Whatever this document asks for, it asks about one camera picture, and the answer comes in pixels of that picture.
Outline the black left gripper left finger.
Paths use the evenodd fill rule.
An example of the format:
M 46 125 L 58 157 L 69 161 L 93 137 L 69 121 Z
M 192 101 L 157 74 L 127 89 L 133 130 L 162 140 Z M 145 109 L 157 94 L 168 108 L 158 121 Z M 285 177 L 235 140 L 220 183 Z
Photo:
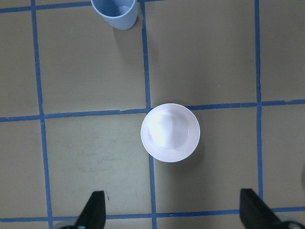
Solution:
M 74 227 L 76 229 L 103 229 L 106 222 L 104 191 L 94 191 Z

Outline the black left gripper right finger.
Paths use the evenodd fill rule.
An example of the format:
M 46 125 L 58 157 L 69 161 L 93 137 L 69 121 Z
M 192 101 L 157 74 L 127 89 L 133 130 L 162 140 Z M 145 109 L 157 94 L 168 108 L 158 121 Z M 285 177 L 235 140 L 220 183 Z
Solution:
M 240 190 L 240 220 L 245 229 L 285 229 L 271 209 L 250 188 Z

